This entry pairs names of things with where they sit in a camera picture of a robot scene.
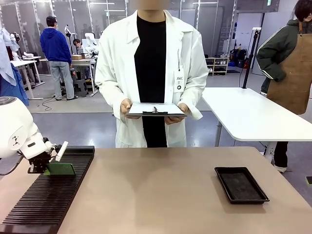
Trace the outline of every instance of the white lab coat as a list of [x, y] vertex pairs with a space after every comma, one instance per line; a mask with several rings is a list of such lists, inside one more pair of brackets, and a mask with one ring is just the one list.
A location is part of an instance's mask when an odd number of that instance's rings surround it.
[[16, 86], [16, 80], [6, 46], [13, 46], [11, 37], [5, 28], [0, 27], [0, 74], [7, 82]]
[[[166, 15], [166, 81], [165, 103], [185, 103], [190, 115], [198, 120], [202, 114], [195, 107], [206, 87], [208, 69], [201, 34], [191, 25]], [[140, 102], [135, 53], [140, 44], [137, 32], [137, 11], [109, 25], [99, 40], [95, 83], [117, 118], [116, 147], [147, 147], [142, 118], [128, 119], [120, 112], [126, 98]], [[185, 89], [174, 93], [174, 71], [184, 65]], [[165, 124], [168, 147], [186, 147], [185, 121]]]

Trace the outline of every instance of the brown apron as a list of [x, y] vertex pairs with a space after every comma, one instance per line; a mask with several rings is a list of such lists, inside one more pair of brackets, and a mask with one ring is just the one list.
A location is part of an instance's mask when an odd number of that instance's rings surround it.
[[312, 84], [312, 34], [300, 34], [294, 51], [280, 63], [287, 74], [281, 82], [271, 80], [267, 98], [301, 115], [307, 110]]

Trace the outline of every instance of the black hair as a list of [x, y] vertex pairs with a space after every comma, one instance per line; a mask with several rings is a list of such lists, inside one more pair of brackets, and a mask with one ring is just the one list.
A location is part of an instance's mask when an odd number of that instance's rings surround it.
[[53, 16], [48, 16], [46, 22], [48, 27], [54, 27], [54, 24], [57, 22], [57, 19]]
[[73, 40], [73, 44], [74, 44], [74, 45], [77, 45], [77, 43], [81, 43], [81, 41], [80, 41], [79, 39], [74, 39], [74, 40]]
[[299, 0], [294, 14], [300, 22], [303, 22], [305, 18], [312, 14], [312, 0]]

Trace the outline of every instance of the black slotted rack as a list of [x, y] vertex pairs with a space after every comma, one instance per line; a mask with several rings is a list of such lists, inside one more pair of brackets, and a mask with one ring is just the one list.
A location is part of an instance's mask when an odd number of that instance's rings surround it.
[[0, 224], [0, 234], [56, 234], [89, 169], [94, 152], [94, 146], [69, 146], [60, 162], [71, 163], [76, 175], [39, 175]]

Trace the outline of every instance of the clipboard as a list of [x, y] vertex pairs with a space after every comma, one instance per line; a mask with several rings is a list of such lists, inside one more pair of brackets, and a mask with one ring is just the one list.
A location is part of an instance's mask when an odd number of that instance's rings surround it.
[[173, 103], [133, 103], [126, 116], [186, 117], [187, 115]]

